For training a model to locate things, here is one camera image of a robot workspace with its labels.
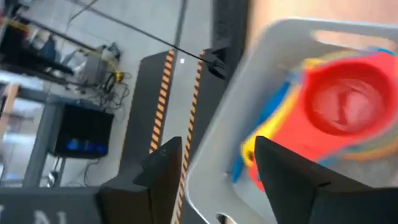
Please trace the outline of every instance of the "wires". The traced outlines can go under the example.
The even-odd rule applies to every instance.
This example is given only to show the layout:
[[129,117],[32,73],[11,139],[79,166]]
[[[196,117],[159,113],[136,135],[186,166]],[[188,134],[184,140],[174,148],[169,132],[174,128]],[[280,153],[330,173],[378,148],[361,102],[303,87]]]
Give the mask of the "wires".
[[127,72],[111,72],[102,85],[91,88],[94,95],[87,97],[86,100],[93,100],[105,111],[122,109],[124,99],[130,95],[129,85],[123,81],[131,78],[132,75]]
[[130,24],[128,24],[127,22],[123,22],[123,21],[121,21],[121,20],[119,20],[119,19],[116,19],[116,18],[114,18],[114,17],[112,17],[112,16],[109,16],[109,15],[107,15],[107,14],[101,12],[101,11],[98,11],[98,10],[94,9],[93,7],[91,7],[89,4],[86,4],[86,3],[81,2],[81,1],[79,1],[79,0],[67,0],[67,1],[72,2],[72,3],[75,3],[76,5],[82,7],[82,8],[85,9],[85,10],[90,11],[90,12],[92,12],[92,13],[94,13],[94,14],[97,14],[97,15],[99,15],[99,16],[101,16],[101,17],[107,18],[107,19],[109,19],[109,20],[111,20],[111,21],[113,21],[113,22],[115,22],[115,23],[117,23],[117,24],[120,24],[120,25],[122,25],[122,26],[125,26],[125,27],[127,27],[127,28],[130,28],[130,29],[132,29],[132,30],[134,30],[134,31],[137,31],[137,32],[143,34],[143,35],[146,35],[147,37],[150,37],[151,39],[157,40],[157,41],[159,41],[160,43],[163,43],[163,44],[165,44],[165,45],[168,45],[169,47],[173,47],[174,49],[177,49],[177,50],[179,50],[179,51],[181,51],[181,52],[183,52],[183,53],[185,53],[185,54],[187,54],[187,55],[189,55],[189,56],[191,56],[191,57],[194,57],[194,58],[196,58],[196,59],[198,59],[198,60],[204,61],[204,62],[209,63],[209,64],[212,64],[212,63],[213,63],[213,62],[207,61],[207,60],[205,60],[205,59],[203,59],[203,58],[200,58],[200,57],[198,57],[198,56],[196,56],[196,55],[194,55],[194,54],[192,54],[192,53],[190,53],[190,52],[187,52],[186,50],[181,49],[181,48],[177,47],[176,45],[171,44],[171,43],[169,43],[169,42],[167,42],[167,41],[165,41],[165,40],[162,40],[162,39],[160,39],[160,38],[158,38],[158,37],[156,37],[156,36],[154,36],[154,35],[152,35],[152,34],[146,32],[146,31],[143,31],[142,29],[139,29],[139,28],[137,28],[137,27],[135,27],[135,26],[133,26],[133,25],[130,25]]
[[74,20],[76,17],[78,17],[82,12],[84,12],[86,9],[88,9],[89,7],[91,7],[93,4],[95,4],[98,0],[93,0],[92,2],[90,2],[86,7],[84,7],[82,10],[78,11],[75,15],[73,15],[70,19],[69,22],[71,22],[72,20]]
[[99,163],[100,163],[100,160],[101,160],[101,159],[98,159],[98,160],[95,161],[95,162],[91,162],[91,163],[88,163],[88,164],[87,164],[87,166],[86,166],[86,168],[85,168],[85,172],[84,172],[84,174],[83,174],[83,183],[84,183],[84,185],[85,185],[86,187],[89,187],[89,185],[87,184],[87,182],[88,182],[87,174],[88,174],[88,171],[89,171],[90,167],[93,166],[93,165],[99,164]]

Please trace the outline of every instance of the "white plastic bin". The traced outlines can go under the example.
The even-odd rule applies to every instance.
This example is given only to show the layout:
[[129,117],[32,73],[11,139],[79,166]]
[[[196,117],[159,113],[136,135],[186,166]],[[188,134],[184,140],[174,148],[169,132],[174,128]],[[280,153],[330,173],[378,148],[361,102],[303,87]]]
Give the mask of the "white plastic bin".
[[315,40],[313,33],[317,30],[398,41],[398,26],[394,25],[286,19],[269,26],[252,52],[246,52],[243,57],[188,171],[188,201],[208,223],[219,223],[218,214],[238,224],[276,223],[266,196],[257,198],[264,203],[260,215],[244,201],[247,200],[245,191],[253,193],[257,189],[251,185],[242,189],[233,187],[228,172],[263,102],[269,100],[286,79],[286,68],[295,67],[305,58],[349,49]]

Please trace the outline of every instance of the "hazard tape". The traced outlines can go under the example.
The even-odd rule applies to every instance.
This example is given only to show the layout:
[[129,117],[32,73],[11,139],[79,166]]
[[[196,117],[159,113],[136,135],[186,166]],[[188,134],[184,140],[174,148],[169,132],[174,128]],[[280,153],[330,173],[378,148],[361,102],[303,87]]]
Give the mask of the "hazard tape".
[[[200,53],[200,57],[205,54],[204,51]],[[192,107],[189,116],[189,124],[188,124],[188,135],[187,135],[187,143],[185,145],[183,157],[182,157],[182,168],[181,168],[181,175],[180,175],[180,185],[178,188],[177,194],[177,208],[175,209],[175,224],[180,223],[181,213],[182,213],[182,204],[183,204],[183,197],[184,197],[184,190],[185,190],[185,181],[187,179],[187,170],[189,164],[189,153],[191,150],[191,143],[192,143],[192,136],[193,136],[193,125],[195,122],[195,113],[197,110],[197,103],[198,103],[198,93],[200,87],[200,78],[201,78],[201,70],[202,70],[202,63],[203,61],[199,60],[198,67],[197,67],[197,74],[195,79],[195,87],[193,89],[193,99],[192,99]]]
[[168,94],[170,92],[170,82],[172,77],[172,66],[174,60],[174,50],[169,50],[166,55],[162,83],[160,84],[159,97],[157,101],[157,107],[155,112],[154,128],[152,131],[152,139],[150,141],[149,153],[160,147],[162,126],[164,125],[165,110],[167,106]]

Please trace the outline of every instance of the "gray floor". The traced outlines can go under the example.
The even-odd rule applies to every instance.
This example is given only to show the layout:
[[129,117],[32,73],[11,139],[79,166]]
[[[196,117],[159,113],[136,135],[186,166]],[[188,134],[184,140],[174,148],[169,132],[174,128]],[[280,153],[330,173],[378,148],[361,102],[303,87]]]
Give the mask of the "gray floor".
[[[173,43],[181,2],[182,0],[99,0],[94,8]],[[36,0],[27,16],[91,46],[116,42],[123,51],[119,67],[120,70],[132,74],[128,84],[133,93],[140,60],[170,47],[91,12],[83,12],[68,23],[71,15],[80,9],[66,0]],[[210,46],[210,27],[211,0],[188,0],[180,47],[199,55],[201,50]],[[189,55],[177,54],[163,142],[174,136],[181,136],[185,143],[197,62],[197,59]],[[134,96],[129,95],[124,100],[124,110],[116,112],[109,144],[110,153],[98,165],[90,168],[89,184],[101,184],[118,172],[132,97]],[[82,170],[87,162],[68,159],[62,183],[81,183]]]

